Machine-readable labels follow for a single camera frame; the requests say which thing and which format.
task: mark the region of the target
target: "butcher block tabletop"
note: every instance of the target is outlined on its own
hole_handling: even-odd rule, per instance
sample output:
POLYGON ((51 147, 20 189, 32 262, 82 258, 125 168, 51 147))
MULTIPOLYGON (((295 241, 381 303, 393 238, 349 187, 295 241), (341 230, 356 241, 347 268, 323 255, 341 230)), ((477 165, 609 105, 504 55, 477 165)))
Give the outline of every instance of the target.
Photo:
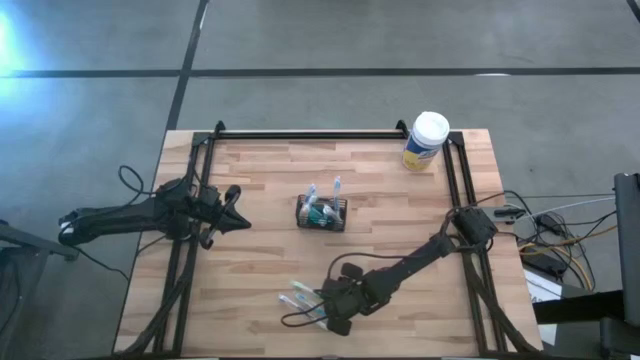
MULTIPOLYGON (((489 132, 462 132, 477 198, 501 192, 489 132)), ((167 133, 156 186, 184 175, 193 133, 167 133)), ((182 356, 477 355, 459 254, 440 259, 403 282, 378 312, 352 318, 347 337, 315 325, 287 328, 280 323, 280 317, 292 310, 278 302, 278 295, 292 294, 291 280, 320 288, 329 263, 340 254, 409 254, 439 229, 451 207, 442 153, 416 173, 403 166, 403 147, 403 140, 217 140, 209 184, 222 193, 232 184, 240 185, 236 209, 253 226, 216 233, 211 250, 198 249, 182 356), (298 228, 298 195, 314 183, 318 195, 331 196, 338 175, 341 197, 348 200, 345 232, 298 228)), ((466 199, 455 147, 452 151, 458 188, 466 199)), ((504 202, 498 197, 483 206, 504 202)), ((160 235, 144 233, 140 247, 160 235)), ((183 245, 182 254, 187 246, 183 245)), ((130 345, 159 308, 170 250, 171 242, 163 240, 136 259, 114 350, 130 345)), ((501 307, 525 338, 541 348, 513 238, 497 236, 489 258, 501 307)), ((397 261, 346 260, 365 272, 397 261)), ((486 309, 483 313, 491 349, 495 340, 486 309)), ((169 318, 165 347, 171 345, 175 318, 175 314, 169 318)))

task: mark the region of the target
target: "concrete floor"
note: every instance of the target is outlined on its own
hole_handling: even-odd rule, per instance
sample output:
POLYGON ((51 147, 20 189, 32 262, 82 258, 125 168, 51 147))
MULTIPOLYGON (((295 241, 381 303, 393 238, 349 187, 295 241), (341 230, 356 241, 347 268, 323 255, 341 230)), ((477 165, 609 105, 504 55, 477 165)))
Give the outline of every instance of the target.
MULTIPOLYGON (((197 0, 0 0, 0 73, 179 69, 197 0)), ((195 69, 639 66, 624 0, 213 0, 195 69)), ((0 218, 54 239, 57 219, 150 186, 177 78, 0 78, 0 218)), ((532 210, 611 193, 640 169, 640 76, 191 79, 179 129, 388 128, 434 110, 489 128, 505 188, 532 210)), ((591 220, 612 202, 561 211, 591 220)), ((526 233, 526 225, 518 227, 526 233)), ((84 246, 131 270, 137 235, 84 246)), ((620 288, 616 233, 585 242, 598 290, 620 288)), ((15 358, 110 352, 126 284, 86 259, 52 257, 15 358)))

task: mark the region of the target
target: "white paper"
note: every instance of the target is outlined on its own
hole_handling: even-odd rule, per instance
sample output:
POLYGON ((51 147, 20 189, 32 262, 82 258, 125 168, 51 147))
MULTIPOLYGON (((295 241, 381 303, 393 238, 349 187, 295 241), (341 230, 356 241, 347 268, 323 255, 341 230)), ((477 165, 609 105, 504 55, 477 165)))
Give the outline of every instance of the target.
MULTIPOLYGON (((527 270, 524 271, 524 276, 527 278, 527 287, 532 303, 560 299, 562 286, 527 270)), ((556 324, 538 325, 540 338, 549 345, 556 344, 557 329, 558 325, 556 324)))

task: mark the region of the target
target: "black wire basket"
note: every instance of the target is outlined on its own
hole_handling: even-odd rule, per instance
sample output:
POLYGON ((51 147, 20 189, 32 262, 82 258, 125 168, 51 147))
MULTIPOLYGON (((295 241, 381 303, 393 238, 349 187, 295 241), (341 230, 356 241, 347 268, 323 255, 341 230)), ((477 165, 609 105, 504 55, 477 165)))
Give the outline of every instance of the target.
POLYGON ((296 221, 298 227, 307 228, 307 229, 319 229, 319 230, 328 230, 328 231, 344 231, 345 224, 347 223, 347 200, 346 199, 338 199, 338 205, 340 206, 339 214, 340 220, 334 220, 329 217, 326 220, 325 225, 322 225, 322 221, 314 221, 309 219, 309 215, 311 211, 318 211, 322 214, 322 210, 325 205, 328 205, 333 209, 334 203, 333 198, 318 198, 315 203, 311 205, 312 210, 308 214, 300 214, 300 209, 304 205, 304 200, 306 195, 298 195, 298 202, 296 204, 296 221))

